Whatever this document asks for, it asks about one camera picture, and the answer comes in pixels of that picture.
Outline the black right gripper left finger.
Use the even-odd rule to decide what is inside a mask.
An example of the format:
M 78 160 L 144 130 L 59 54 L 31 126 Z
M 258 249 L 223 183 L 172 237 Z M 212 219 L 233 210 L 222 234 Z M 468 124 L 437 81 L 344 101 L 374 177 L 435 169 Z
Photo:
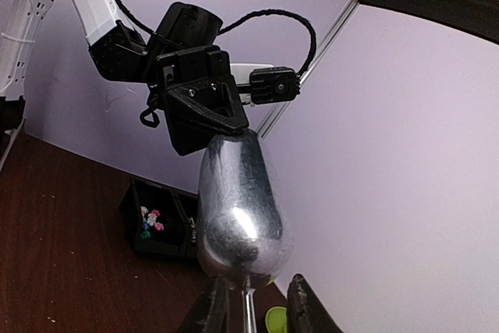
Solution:
M 196 299 L 177 329 L 178 333 L 228 332 L 228 286 L 222 278 L 214 278 Z

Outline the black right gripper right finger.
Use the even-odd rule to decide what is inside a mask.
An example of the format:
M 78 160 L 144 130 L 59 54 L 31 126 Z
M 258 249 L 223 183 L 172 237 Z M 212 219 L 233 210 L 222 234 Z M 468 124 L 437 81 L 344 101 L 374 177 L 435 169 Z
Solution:
M 291 333 L 342 333 L 301 274 L 293 276 L 287 290 L 287 331 Z

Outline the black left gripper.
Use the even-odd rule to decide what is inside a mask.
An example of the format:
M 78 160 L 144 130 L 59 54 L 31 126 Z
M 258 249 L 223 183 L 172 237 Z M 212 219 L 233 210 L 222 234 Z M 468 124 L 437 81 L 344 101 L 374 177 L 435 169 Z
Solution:
M 155 69 L 160 102 L 177 154 L 192 154 L 218 134 L 231 136 L 249 127 L 229 55 L 218 46 L 159 55 Z

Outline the green bowl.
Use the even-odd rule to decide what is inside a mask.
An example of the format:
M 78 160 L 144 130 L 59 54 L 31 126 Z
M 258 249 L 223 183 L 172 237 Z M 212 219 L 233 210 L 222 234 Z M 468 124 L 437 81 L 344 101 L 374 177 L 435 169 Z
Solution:
M 268 333 L 287 333 L 287 309 L 273 306 L 265 314 L 265 327 Z

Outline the silver metal scoop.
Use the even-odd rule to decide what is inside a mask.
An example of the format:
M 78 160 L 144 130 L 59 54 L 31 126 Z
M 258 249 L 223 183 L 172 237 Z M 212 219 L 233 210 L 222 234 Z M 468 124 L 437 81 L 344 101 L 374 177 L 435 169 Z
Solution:
M 257 331 L 254 293 L 281 273 L 293 243 L 270 158 L 251 129 L 217 135 L 206 147 L 198 186 L 196 248 L 206 274 L 223 278 L 240 292 L 243 331 Z

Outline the black three-compartment candy tray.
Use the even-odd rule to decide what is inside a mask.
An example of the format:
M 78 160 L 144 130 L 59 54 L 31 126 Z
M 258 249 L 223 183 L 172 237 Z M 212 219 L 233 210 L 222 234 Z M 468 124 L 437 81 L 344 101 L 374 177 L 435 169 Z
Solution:
M 197 195 L 132 177 L 119 212 L 137 255 L 196 261 Z

